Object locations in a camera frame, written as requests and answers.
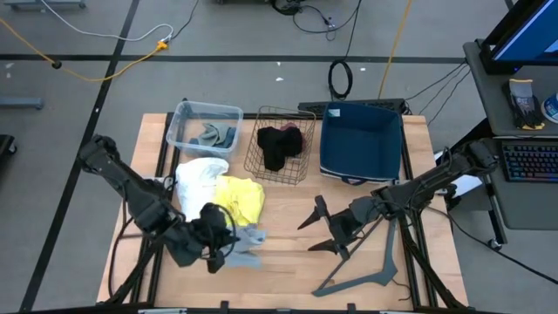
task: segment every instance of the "wire basket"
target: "wire basket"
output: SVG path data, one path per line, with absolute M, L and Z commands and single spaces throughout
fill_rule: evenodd
M 268 126 L 280 129 L 288 123 L 293 123 L 300 129 L 304 138 L 303 151 L 295 157 L 287 157 L 285 166 L 281 170 L 268 170 L 263 165 L 263 151 L 257 143 L 258 130 Z M 314 113 L 273 106 L 260 107 L 248 145 L 244 169 L 259 179 L 291 185 L 298 184 L 306 178 L 308 172 L 315 125 L 316 115 Z

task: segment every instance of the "wooden tabletop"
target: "wooden tabletop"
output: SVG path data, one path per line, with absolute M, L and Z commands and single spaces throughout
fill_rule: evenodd
M 155 172 L 165 119 L 165 114 L 158 113 L 145 114 L 143 117 L 131 164 L 132 169 L 141 175 L 153 176 Z M 418 176 L 435 166 L 428 129 L 422 116 L 404 116 L 403 120 L 412 171 Z M 394 283 L 385 287 L 377 283 L 366 283 L 327 297 L 314 297 L 310 294 L 340 261 L 339 256 L 328 252 L 307 251 L 309 246 L 330 238 L 325 222 L 314 223 L 302 230 L 296 229 L 313 210 L 314 197 L 323 195 L 328 209 L 333 214 L 345 209 L 353 199 L 368 195 L 380 185 L 367 183 L 352 187 L 320 174 L 321 121 L 316 123 L 308 175 L 304 181 L 293 187 L 256 180 L 243 168 L 253 128 L 253 120 L 244 120 L 238 151 L 230 161 L 228 175 L 251 178 L 264 187 L 266 200 L 259 228 L 267 230 L 268 237 L 260 248 L 255 249 L 255 253 L 262 259 L 262 268 L 222 268 L 217 274 L 212 275 L 207 272 L 207 266 L 203 261 L 198 261 L 191 267 L 179 268 L 165 250 L 155 305 L 217 308 L 221 301 L 227 300 L 231 308 L 243 309 L 338 310 L 346 309 L 347 303 L 354 303 L 359 310 L 411 310 L 410 300 L 399 301 L 409 296 L 409 290 Z M 169 174 L 171 149 L 172 147 L 169 147 L 167 153 L 165 174 Z M 189 157 L 181 155 L 180 162 L 188 160 Z M 174 205 L 180 208 L 175 199 L 176 197 Z M 446 211 L 441 197 L 435 197 L 432 206 Z M 467 304 L 449 221 L 444 216 L 430 211 L 422 214 L 422 221 L 432 267 L 453 295 L 461 303 Z M 114 237 L 118 234 L 120 226 L 121 217 L 117 220 Z M 331 283 L 341 283 L 380 271 L 383 267 L 387 227 L 387 222 L 381 222 Z M 128 235 L 138 233 L 133 224 L 126 231 Z M 139 249 L 139 238 L 126 238 L 120 242 L 113 275 L 114 290 L 124 282 L 137 262 Z M 407 284 L 403 244 L 398 229 L 393 259 L 398 268 L 395 280 Z M 109 261 L 110 259 L 107 259 L 105 274 L 99 288 L 99 301 L 108 298 Z M 415 265 L 421 303 L 427 304 L 424 276 L 418 265 Z M 151 265 L 144 274 L 140 300 L 146 299 L 150 272 Z

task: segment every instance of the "blue fabric storage box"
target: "blue fabric storage box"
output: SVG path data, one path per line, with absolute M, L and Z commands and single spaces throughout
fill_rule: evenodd
M 402 120 L 374 106 L 329 103 L 323 113 L 320 171 L 346 183 L 397 179 Z

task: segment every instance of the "gray floor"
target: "gray floor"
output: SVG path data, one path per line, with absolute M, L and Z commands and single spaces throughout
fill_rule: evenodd
M 119 33 L 132 0 L 90 0 L 87 10 L 62 10 L 69 21 L 87 31 Z M 259 0 L 229 0 L 220 6 L 201 0 L 192 24 L 167 55 L 340 55 L 350 28 L 334 42 L 322 35 L 302 34 Z M 334 21 L 343 21 L 357 0 L 315 1 Z M 141 0 L 131 36 L 159 23 L 178 27 L 194 1 Z M 364 1 L 351 55 L 386 57 L 391 49 L 405 0 Z M 462 57 L 461 45 L 485 36 L 503 17 L 503 0 L 417 0 L 413 4 L 397 55 L 400 57 Z M 315 16 L 300 16 L 307 27 L 321 27 Z M 79 35 L 48 13 L 12 12 L 0 6 L 0 17 L 46 52 L 112 54 L 115 40 Z M 138 43 L 127 43 L 124 54 L 145 54 L 164 37 L 158 31 Z M 0 28 L 0 54 L 31 53 Z M 107 62 L 65 62 L 90 77 L 101 77 Z M 126 65 L 120 62 L 118 68 Z M 413 95 L 456 65 L 395 64 L 384 98 Z M 351 99 L 373 99 L 385 64 L 351 64 L 355 85 Z M 295 108 L 302 101 L 327 100 L 328 63 L 320 62 L 147 62 L 112 82 L 96 132 L 112 136 L 124 161 L 132 158 L 143 113 L 172 111 L 183 98 L 241 107 Z M 346 84 L 336 76 L 339 89 Z M 100 84 L 57 72 L 38 61 L 0 60 L 0 94 L 44 98 L 43 111 L 0 111 L 0 133 L 17 137 L 19 152 L 3 171 L 0 185 L 0 312 L 17 311 L 51 220 L 56 212 Z M 417 113 L 436 93 L 432 89 L 412 101 Z M 449 94 L 443 91 L 424 115 L 431 119 Z M 436 149 L 449 146 L 484 118 L 473 80 L 469 77 L 430 126 Z M 467 203 L 488 206 L 482 191 L 467 196 L 453 214 L 464 228 L 490 238 L 485 212 L 471 212 Z M 35 310 L 93 304 L 105 266 L 119 198 L 100 179 L 80 175 L 51 262 L 35 302 Z M 513 231 L 504 251 L 525 263 L 558 276 L 556 232 Z M 487 311 L 553 312 L 558 306 L 555 286 L 527 273 L 456 233 L 455 242 L 467 294 L 473 306 Z

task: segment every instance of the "yellow towel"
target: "yellow towel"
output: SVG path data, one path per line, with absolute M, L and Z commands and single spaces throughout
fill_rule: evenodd
M 265 194 L 260 184 L 250 179 L 238 179 L 231 176 L 217 176 L 214 203 L 228 209 L 237 226 L 258 223 L 262 212 Z M 231 225 L 225 215 L 227 225 Z

